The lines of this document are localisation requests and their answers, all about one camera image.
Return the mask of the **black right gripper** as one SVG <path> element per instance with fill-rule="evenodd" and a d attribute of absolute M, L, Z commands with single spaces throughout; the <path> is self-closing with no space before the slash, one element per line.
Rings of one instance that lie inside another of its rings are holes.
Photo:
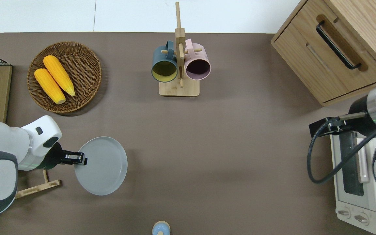
<path fill-rule="evenodd" d="M 343 122 L 338 120 L 333 120 L 330 124 L 328 124 L 326 127 L 324 127 L 319 134 L 318 137 L 326 136 L 326 135 L 335 135 L 341 130 L 344 132 L 352 132 L 356 131 L 359 132 L 361 135 L 369 136 L 373 131 L 376 129 L 376 123 L 372 120 L 370 115 L 368 114 L 367 109 L 367 97 L 362 97 L 350 106 L 349 108 L 349 114 L 354 113 L 361 113 L 365 112 L 366 115 L 361 118 L 357 119 L 349 119 L 346 120 L 346 124 L 344 126 L 341 126 Z M 316 135 L 317 130 L 327 121 L 334 119 L 333 117 L 326 117 L 323 119 L 320 119 L 316 122 L 313 122 L 308 125 L 309 133 L 311 137 L 314 137 Z"/>

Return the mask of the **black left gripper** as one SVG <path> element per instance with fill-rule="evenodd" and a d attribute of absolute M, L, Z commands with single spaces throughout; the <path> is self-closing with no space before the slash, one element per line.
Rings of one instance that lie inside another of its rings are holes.
<path fill-rule="evenodd" d="M 63 150 L 60 143 L 55 143 L 39 164 L 39 169 L 49 170 L 60 164 L 86 165 L 87 157 L 82 152 Z"/>

